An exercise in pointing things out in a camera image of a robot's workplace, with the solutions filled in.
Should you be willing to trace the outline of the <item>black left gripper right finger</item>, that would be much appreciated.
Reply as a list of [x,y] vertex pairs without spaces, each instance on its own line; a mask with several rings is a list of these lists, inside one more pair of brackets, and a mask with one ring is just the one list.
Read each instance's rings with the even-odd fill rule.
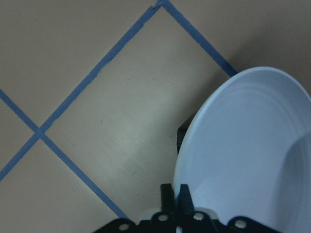
[[182,215],[190,215],[195,210],[191,193],[187,184],[180,185],[180,192],[178,195],[178,211]]

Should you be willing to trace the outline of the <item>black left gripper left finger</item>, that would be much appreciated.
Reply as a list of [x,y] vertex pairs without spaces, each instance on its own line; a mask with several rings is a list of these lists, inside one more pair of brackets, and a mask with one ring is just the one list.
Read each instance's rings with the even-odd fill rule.
[[160,186],[161,193],[161,211],[169,214],[175,213],[174,191],[170,183]]

